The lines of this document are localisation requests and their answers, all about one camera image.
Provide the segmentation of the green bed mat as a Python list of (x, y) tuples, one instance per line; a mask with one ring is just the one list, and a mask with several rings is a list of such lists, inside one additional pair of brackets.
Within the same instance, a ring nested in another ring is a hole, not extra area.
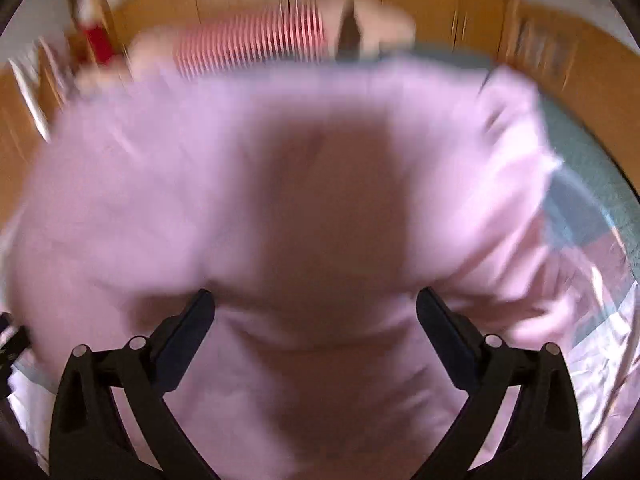
[(639, 203), (620, 170), (597, 140), (548, 96), (540, 97), (548, 138), (563, 159), (544, 210), (546, 233), (610, 289), (634, 279), (639, 267)]

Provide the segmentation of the wooden bed headboard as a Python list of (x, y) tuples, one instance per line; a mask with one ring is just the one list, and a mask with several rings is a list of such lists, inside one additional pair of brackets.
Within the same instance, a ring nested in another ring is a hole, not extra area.
[(1, 222), (21, 200), (32, 160), (74, 90), (78, 50), (72, 37), (39, 38), (1, 65)]

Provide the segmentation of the plaid pink grey bed sheet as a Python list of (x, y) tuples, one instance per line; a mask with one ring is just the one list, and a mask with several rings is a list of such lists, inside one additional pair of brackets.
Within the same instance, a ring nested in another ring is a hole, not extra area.
[(430, 285), (482, 333), (565, 350), (592, 438), (639, 285), (610, 289), (551, 245), (556, 171), (455, 188), (388, 168), (37, 185), (3, 235), (10, 305), (56, 384), (76, 344), (148, 334), (208, 288), (216, 320), (168, 404), (226, 479), (411, 474), (464, 400), (416, 318)]

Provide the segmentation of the red cloth on chair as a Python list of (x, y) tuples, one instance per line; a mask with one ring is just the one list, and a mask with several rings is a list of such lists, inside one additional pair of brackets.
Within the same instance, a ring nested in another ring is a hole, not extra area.
[(92, 24), (81, 29), (96, 64), (108, 65), (116, 56), (117, 50), (112, 44), (108, 31), (102, 24)]

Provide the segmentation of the pink jacket with black stripes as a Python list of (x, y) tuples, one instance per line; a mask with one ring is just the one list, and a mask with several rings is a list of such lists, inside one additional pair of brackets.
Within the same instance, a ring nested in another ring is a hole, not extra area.
[(405, 479), (464, 402), (416, 319), (433, 287), (508, 344), (568, 348), (544, 238), (558, 159), (532, 82), (415, 58), (149, 74), (58, 116), (9, 303), (59, 378), (209, 289), (168, 404), (226, 479)]

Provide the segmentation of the wooden bed footboard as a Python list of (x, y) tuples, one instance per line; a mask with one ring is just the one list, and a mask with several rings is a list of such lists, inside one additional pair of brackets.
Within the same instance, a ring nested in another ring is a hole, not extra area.
[(532, 78), (639, 186), (639, 55), (577, 15), (510, 3), (500, 58)]

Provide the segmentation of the large beige striped plush toy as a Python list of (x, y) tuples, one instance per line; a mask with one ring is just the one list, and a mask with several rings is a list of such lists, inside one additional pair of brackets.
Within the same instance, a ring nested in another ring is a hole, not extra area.
[(127, 53), (108, 65), (82, 68), (83, 96), (140, 79), (172, 63), (186, 78), (255, 64), (335, 60), (344, 54), (375, 58), (411, 47), (416, 23), (378, 0), (307, 0), (289, 8), (241, 12), (195, 26), (160, 26), (139, 32)]

